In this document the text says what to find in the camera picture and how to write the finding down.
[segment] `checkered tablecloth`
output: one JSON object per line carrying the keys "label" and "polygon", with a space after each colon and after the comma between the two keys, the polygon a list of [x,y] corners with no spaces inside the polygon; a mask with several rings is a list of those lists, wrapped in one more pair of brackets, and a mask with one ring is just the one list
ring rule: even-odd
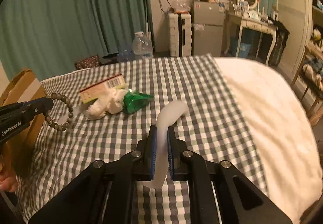
{"label": "checkered tablecloth", "polygon": [[[19,179],[17,196],[26,221],[92,161],[114,161],[134,150],[137,142],[148,136],[159,111],[176,99],[189,107],[189,114],[175,126],[178,138],[207,160],[231,161],[267,193],[263,168],[249,129],[209,55],[119,63],[82,70],[42,84],[49,94],[63,93],[77,106],[81,104],[80,89],[119,72],[129,88],[154,95],[154,101],[132,115],[120,113],[88,121],[80,114],[65,132],[44,124],[35,144],[29,177]],[[50,115],[57,121],[66,111],[66,106],[56,101]],[[136,194],[133,223],[190,223],[187,182],[174,183],[168,178],[159,190],[138,184]]]}

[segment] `metal screw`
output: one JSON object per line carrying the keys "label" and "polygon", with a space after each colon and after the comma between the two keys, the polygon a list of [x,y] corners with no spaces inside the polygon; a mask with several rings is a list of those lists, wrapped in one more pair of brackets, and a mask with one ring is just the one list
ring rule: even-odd
{"label": "metal screw", "polygon": [[139,150],[134,150],[131,152],[131,155],[134,157],[140,157],[141,156],[141,152]]}
{"label": "metal screw", "polygon": [[183,155],[186,156],[186,157],[191,157],[191,156],[193,156],[193,152],[191,152],[190,150],[185,150],[183,152]]}
{"label": "metal screw", "polygon": [[229,167],[231,167],[231,163],[229,161],[227,161],[227,160],[224,160],[224,161],[221,162],[221,166],[228,169]]}
{"label": "metal screw", "polygon": [[103,161],[102,160],[96,160],[93,162],[93,167],[95,167],[96,169],[100,168],[103,166]]}

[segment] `white silicone object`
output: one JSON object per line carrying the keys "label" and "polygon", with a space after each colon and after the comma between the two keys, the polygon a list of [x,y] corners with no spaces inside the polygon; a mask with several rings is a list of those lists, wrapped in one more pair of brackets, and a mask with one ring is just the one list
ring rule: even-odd
{"label": "white silicone object", "polygon": [[167,129],[185,113],[188,113],[188,106],[179,100],[168,103],[159,112],[156,121],[157,148],[154,179],[142,181],[144,186],[153,189],[162,188],[168,172]]}

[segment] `human hand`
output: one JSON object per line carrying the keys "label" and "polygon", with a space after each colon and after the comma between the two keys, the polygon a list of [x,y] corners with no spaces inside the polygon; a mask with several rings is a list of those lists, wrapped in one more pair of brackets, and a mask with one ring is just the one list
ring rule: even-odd
{"label": "human hand", "polygon": [[0,190],[15,192],[17,189],[18,182],[16,179],[16,172],[12,167],[4,165],[2,170],[0,170]]}

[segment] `vanity table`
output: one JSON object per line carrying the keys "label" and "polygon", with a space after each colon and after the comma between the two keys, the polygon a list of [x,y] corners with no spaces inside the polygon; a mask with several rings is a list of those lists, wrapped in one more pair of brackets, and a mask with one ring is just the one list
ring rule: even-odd
{"label": "vanity table", "polygon": [[249,29],[261,32],[259,43],[258,43],[258,49],[257,49],[257,53],[256,53],[256,58],[258,57],[259,48],[260,48],[260,45],[261,45],[261,40],[262,40],[263,33],[267,33],[267,34],[272,35],[273,41],[271,43],[271,46],[270,46],[270,49],[269,49],[269,52],[268,52],[268,55],[267,55],[267,60],[266,60],[266,64],[269,66],[269,57],[270,57],[272,51],[274,50],[274,46],[275,46],[275,43],[276,43],[276,30],[277,30],[277,27],[275,25],[271,25],[271,24],[267,24],[265,22],[257,21],[257,20],[252,19],[252,18],[246,18],[246,17],[238,16],[238,15],[235,15],[234,13],[229,13],[227,15],[227,17],[229,18],[228,23],[227,23],[227,48],[226,48],[224,53],[227,54],[228,51],[229,51],[229,48],[230,48],[230,27],[231,27],[232,23],[236,24],[236,25],[240,25],[238,45],[237,45],[237,53],[236,53],[235,57],[238,57],[238,55],[239,55],[241,36],[242,36],[243,28],[249,28]]}
{"label": "vanity table", "polygon": [[[238,4],[239,4],[239,6],[241,5],[241,8],[242,8],[243,12],[240,12],[240,14],[238,15],[237,14],[238,12],[236,12],[236,10],[234,10],[234,12],[230,11],[227,14],[227,18],[228,18],[228,22],[227,22],[227,48],[226,48],[224,53],[227,54],[228,51],[229,51],[229,48],[230,48],[230,27],[231,27],[231,24],[234,23],[236,25],[240,25],[238,45],[237,45],[237,51],[236,51],[235,57],[238,57],[238,55],[239,55],[240,44],[241,44],[241,36],[242,36],[243,28],[249,28],[249,29],[252,29],[252,30],[259,31],[261,33],[259,43],[258,43],[258,49],[257,49],[257,53],[256,53],[256,58],[258,57],[259,48],[260,48],[260,45],[261,45],[261,40],[262,40],[262,37],[263,37],[263,33],[267,33],[267,34],[272,35],[273,41],[271,43],[271,46],[270,46],[270,49],[269,49],[269,52],[268,52],[268,55],[267,55],[267,60],[266,60],[266,64],[267,64],[267,66],[269,66],[269,58],[270,58],[270,55],[271,55],[272,51],[274,50],[274,46],[275,46],[275,43],[276,43],[276,30],[277,30],[277,27],[275,25],[271,25],[271,24],[268,24],[266,22],[260,21],[260,13],[259,13],[260,0],[238,0]],[[267,15],[265,15],[264,12],[263,12],[262,17],[266,18]]]}

